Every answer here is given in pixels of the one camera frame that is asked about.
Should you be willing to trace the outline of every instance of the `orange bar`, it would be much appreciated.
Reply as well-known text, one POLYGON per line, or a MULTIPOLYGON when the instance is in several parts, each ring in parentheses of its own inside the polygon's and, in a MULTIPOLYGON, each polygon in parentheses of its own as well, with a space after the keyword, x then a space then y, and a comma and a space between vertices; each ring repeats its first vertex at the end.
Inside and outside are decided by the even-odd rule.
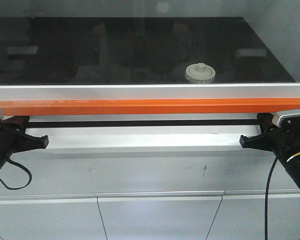
POLYGON ((0 101, 5 116, 273 113, 300 109, 300 98, 0 101))

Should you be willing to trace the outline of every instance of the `black cable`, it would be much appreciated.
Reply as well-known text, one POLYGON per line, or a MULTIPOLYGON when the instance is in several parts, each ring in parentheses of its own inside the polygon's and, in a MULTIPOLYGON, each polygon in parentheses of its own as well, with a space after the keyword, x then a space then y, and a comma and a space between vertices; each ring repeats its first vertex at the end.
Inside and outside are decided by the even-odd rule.
POLYGON ((11 159, 7 159, 6 160, 8 163, 14 165, 14 166, 17 166, 19 168, 21 168, 23 171, 25 171, 28 175, 29 175, 29 180, 27 182, 26 185, 22 186, 22 187, 9 187, 7 184, 5 184, 5 182, 0 178, 0 182, 3 184, 3 186, 5 186, 6 189, 9 189, 9 190, 20 190, 20 189, 23 189, 25 188, 26 186, 28 186, 31 181, 32 181, 32 174, 30 172, 30 170, 28 168, 26 168, 25 166, 23 166, 22 164, 18 163, 18 162, 15 162, 15 161, 12 161, 11 159))
POLYGON ((275 157, 273 164, 271 166, 269 175, 268 175, 268 179, 266 181, 265 197, 264 197, 264 240, 268 240, 268 200, 269 200, 270 180, 271 180, 272 173, 275 169, 276 163, 279 160, 279 157, 282 154, 282 151, 284 150, 284 148, 286 147, 286 145, 288 143, 288 139, 289 138, 287 138, 285 144, 283 145, 283 147, 280 149, 279 153, 275 157))

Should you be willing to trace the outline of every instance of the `white cylinder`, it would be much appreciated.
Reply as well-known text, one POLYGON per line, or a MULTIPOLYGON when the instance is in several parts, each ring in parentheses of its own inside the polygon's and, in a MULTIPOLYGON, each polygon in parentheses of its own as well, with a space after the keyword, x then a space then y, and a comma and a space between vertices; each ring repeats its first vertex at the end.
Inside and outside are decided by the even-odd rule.
POLYGON ((202 62, 192 64, 185 70, 185 78, 193 84, 211 84, 215 76, 216 71, 202 62))

